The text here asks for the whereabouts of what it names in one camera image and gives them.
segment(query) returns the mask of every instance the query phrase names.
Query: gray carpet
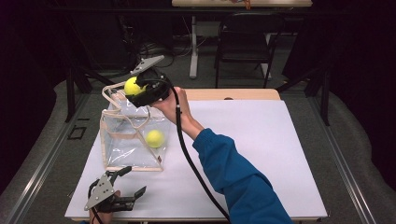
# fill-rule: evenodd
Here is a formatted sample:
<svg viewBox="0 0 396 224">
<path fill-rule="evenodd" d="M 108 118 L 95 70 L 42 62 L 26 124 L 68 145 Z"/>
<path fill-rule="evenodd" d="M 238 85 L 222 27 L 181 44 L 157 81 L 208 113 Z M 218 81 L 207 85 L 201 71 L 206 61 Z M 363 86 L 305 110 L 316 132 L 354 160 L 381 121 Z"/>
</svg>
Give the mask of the gray carpet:
<svg viewBox="0 0 396 224">
<path fill-rule="evenodd" d="M 283 84 L 285 78 L 281 76 L 281 70 L 288 57 L 292 38 L 283 37 L 279 41 L 276 52 L 275 64 L 272 72 L 272 80 L 268 88 L 275 88 Z M 214 47 L 203 44 L 200 47 L 198 66 L 198 78 L 189 78 L 190 57 L 176 57 L 171 66 L 161 68 L 174 82 L 176 86 L 184 88 L 213 88 L 214 87 Z M 161 65 L 170 63 L 169 57 Z M 227 66 L 222 72 L 227 73 Z M 114 81 L 125 80 L 126 77 L 115 78 Z M 247 85 L 240 81 L 227 83 L 221 80 L 222 88 L 260 88 L 260 82 Z M 76 223 L 64 217 L 64 212 L 70 199 L 67 194 L 72 191 L 79 179 L 79 175 L 85 165 L 85 160 L 91 149 L 92 142 L 98 132 L 98 120 L 100 112 L 107 107 L 106 100 L 98 94 L 103 85 L 92 80 L 94 91 L 89 96 L 80 96 L 85 100 L 75 119 L 70 124 L 64 124 L 66 118 L 65 85 L 61 83 L 56 91 L 58 93 L 57 105 L 45 130 L 40 135 L 25 163 L 16 174 L 8 188 L 0 197 L 1 216 L 0 223 L 6 223 L 9 214 L 15 214 L 12 209 L 18 203 L 29 180 L 35 175 L 35 171 L 43 158 L 53 147 L 59 148 L 59 153 L 54 156 L 54 163 L 43 178 L 45 179 L 39 190 L 35 191 L 31 203 L 26 204 L 26 209 L 18 213 L 21 223 Z M 287 104 L 291 118 L 296 128 L 307 157 L 313 176 L 317 182 L 320 195 L 323 199 L 330 217 L 324 218 L 323 223 L 365 223 L 361 214 L 350 196 L 346 181 L 340 175 L 340 167 L 334 160 L 332 145 L 328 136 L 323 131 L 321 120 L 317 116 L 315 107 L 316 98 L 305 98 L 302 90 L 304 83 L 298 84 L 292 89 L 281 93 L 281 98 Z M 371 147 L 368 138 L 353 117 L 347 107 L 334 95 L 331 94 L 329 109 L 330 127 L 326 130 L 333 133 L 337 145 L 347 161 L 362 195 L 367 202 L 376 223 L 395 223 L 396 221 L 396 193 L 382 180 L 379 172 L 370 162 Z M 64 139 L 59 139 L 59 133 L 64 129 Z"/>
</svg>

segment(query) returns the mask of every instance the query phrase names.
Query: yellow ball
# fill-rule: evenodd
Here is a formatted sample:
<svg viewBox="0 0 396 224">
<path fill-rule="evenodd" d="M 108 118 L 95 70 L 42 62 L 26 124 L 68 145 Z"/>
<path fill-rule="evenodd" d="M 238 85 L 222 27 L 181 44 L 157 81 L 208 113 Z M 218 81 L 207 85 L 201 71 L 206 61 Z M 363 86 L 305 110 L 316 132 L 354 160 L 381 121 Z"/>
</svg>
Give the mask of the yellow ball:
<svg viewBox="0 0 396 224">
<path fill-rule="evenodd" d="M 142 91 L 145 91 L 146 87 L 140 88 L 136 84 L 136 77 L 129 78 L 124 85 L 124 91 L 126 95 L 137 95 Z"/>
<path fill-rule="evenodd" d="M 152 130 L 146 135 L 146 142 L 149 147 L 160 147 L 165 142 L 165 136 L 159 130 Z"/>
</svg>

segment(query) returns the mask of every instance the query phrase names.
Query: blue sleeve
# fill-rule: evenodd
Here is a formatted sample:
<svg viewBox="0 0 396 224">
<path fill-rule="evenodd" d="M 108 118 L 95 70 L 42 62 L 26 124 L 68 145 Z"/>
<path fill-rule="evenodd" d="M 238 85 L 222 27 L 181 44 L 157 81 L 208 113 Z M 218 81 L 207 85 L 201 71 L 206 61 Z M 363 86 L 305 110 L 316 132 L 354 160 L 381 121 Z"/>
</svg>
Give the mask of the blue sleeve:
<svg viewBox="0 0 396 224">
<path fill-rule="evenodd" d="M 233 224 L 292 223 L 269 180 L 237 152 L 233 139 L 204 129 L 193 147 L 213 189 L 224 194 Z"/>
</svg>

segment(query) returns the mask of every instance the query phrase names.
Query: white table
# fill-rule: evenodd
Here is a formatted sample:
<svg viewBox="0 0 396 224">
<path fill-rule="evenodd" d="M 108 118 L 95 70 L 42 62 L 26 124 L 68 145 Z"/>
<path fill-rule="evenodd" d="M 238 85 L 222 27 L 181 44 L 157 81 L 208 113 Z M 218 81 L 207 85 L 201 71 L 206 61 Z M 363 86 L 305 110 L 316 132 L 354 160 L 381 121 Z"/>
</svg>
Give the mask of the white table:
<svg viewBox="0 0 396 224">
<path fill-rule="evenodd" d="M 250 0 L 251 8 L 254 7 L 311 7 L 311 0 Z M 244 2 L 232 3 L 230 0 L 173 0 L 173 7 L 245 7 Z M 207 27 L 209 31 L 217 31 L 215 28 L 216 23 L 210 22 Z M 192 16 L 191 22 L 191 65 L 190 65 L 190 78 L 197 78 L 197 66 L 198 66 L 198 48 L 197 48 L 197 21 L 195 16 Z M 268 64 L 262 64 L 262 71 L 265 74 L 268 68 Z"/>
<path fill-rule="evenodd" d="M 222 90 L 217 92 L 222 92 L 221 97 L 228 95 Z M 193 93 L 196 96 L 199 91 L 192 91 L 191 94 Z M 229 135 L 235 140 L 238 151 L 269 178 L 276 194 L 293 220 L 314 220 L 326 217 L 325 207 L 285 103 L 280 100 L 236 99 L 237 97 L 228 101 L 191 101 L 191 111 L 204 126 L 212 128 L 215 133 Z M 128 221 L 225 220 L 221 212 L 209 200 L 185 160 L 178 142 L 176 128 L 171 129 L 169 135 L 163 172 L 131 172 L 116 180 L 114 189 L 119 189 L 121 196 L 132 196 L 144 186 L 147 186 L 147 190 L 136 201 L 133 211 L 115 213 L 114 219 Z M 217 194 L 205 178 L 197 153 L 191 147 L 192 141 L 187 135 L 185 135 L 185 140 L 191 158 L 206 184 L 218 202 L 226 208 L 224 197 Z M 65 213 L 66 217 L 74 220 L 88 219 L 88 212 L 84 211 L 84 205 L 88 200 L 89 185 L 105 172 L 101 156 L 98 135 Z"/>
</svg>

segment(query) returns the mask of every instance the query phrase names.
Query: hand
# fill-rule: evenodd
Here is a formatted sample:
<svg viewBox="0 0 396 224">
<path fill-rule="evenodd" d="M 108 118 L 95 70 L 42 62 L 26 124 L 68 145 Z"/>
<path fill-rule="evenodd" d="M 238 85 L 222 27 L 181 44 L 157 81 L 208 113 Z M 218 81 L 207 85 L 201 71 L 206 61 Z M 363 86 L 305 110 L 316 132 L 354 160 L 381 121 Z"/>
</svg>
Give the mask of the hand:
<svg viewBox="0 0 396 224">
<path fill-rule="evenodd" d="M 175 87 L 175 90 L 180 103 L 181 129 L 194 140 L 204 127 L 192 117 L 186 91 L 180 87 Z M 172 91 L 169 92 L 169 96 L 165 100 L 157 101 L 151 104 L 151 106 L 161 110 L 171 122 L 177 123 L 177 102 Z"/>
<path fill-rule="evenodd" d="M 117 190 L 114 194 L 117 197 L 120 197 L 120 191 L 119 190 Z M 101 212 L 98 212 L 98 216 L 99 216 L 99 218 L 102 220 L 102 222 L 104 224 L 110 224 L 111 220 L 113 219 L 113 213 L 101 213 Z M 95 215 L 93 214 L 92 210 L 90 210 L 90 223 L 91 224 L 99 224 L 99 221 L 95 217 Z"/>
</svg>

